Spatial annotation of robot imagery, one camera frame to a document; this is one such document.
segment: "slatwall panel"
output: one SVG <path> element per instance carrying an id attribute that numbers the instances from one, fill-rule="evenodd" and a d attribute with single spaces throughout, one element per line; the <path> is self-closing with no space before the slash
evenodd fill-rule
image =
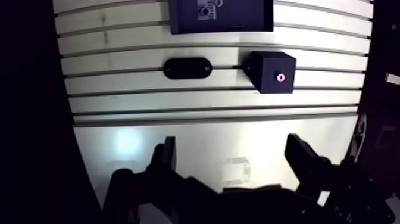
<path id="1" fill-rule="evenodd" d="M 345 155 L 368 61 L 369 2 L 275 1 L 274 32 L 189 35 L 170 34 L 166 1 L 53 2 L 75 133 L 100 201 L 112 171 L 140 172 L 167 135 L 177 136 L 178 172 L 216 191 L 224 175 L 209 169 L 232 157 L 251 163 L 243 186 L 295 189 L 288 133 L 334 163 Z M 292 94 L 254 89 L 238 67 L 255 50 L 297 59 Z M 169 80 L 161 68 L 173 57 L 205 57 L 214 70 Z"/>

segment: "black box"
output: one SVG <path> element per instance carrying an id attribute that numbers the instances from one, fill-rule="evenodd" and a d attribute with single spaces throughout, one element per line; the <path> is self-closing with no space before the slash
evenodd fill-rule
<path id="1" fill-rule="evenodd" d="M 254 51 L 243 63 L 243 70 L 261 94 L 291 94 L 296 58 L 283 52 Z"/>
<path id="2" fill-rule="evenodd" d="M 168 0 L 172 34 L 273 31 L 272 0 Z"/>

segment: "circular lens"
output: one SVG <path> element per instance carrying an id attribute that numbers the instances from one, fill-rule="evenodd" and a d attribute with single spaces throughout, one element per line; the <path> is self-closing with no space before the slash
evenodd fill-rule
<path id="1" fill-rule="evenodd" d="M 202 15 L 209 15 L 209 14 L 210 14 L 210 10 L 209 10 L 208 8 L 202 8 L 202 9 L 200 10 L 200 13 L 201 13 Z"/>
<path id="2" fill-rule="evenodd" d="M 286 76 L 283 73 L 280 73 L 276 76 L 276 80 L 278 80 L 278 82 L 283 82 L 283 81 L 285 81 L 285 79 L 286 79 Z"/>

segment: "black cube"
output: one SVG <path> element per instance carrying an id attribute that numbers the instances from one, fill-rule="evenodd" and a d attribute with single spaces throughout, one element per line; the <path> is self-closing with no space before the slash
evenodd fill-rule
<path id="1" fill-rule="evenodd" d="M 296 58 L 284 52 L 254 51 L 243 63 L 243 70 L 261 94 L 291 94 Z"/>

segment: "black oval bracket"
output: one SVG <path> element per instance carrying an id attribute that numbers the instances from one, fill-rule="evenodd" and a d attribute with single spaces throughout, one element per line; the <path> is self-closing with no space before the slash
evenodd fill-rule
<path id="1" fill-rule="evenodd" d="M 213 66 L 206 58 L 171 58 L 162 70 L 169 79 L 205 79 Z"/>

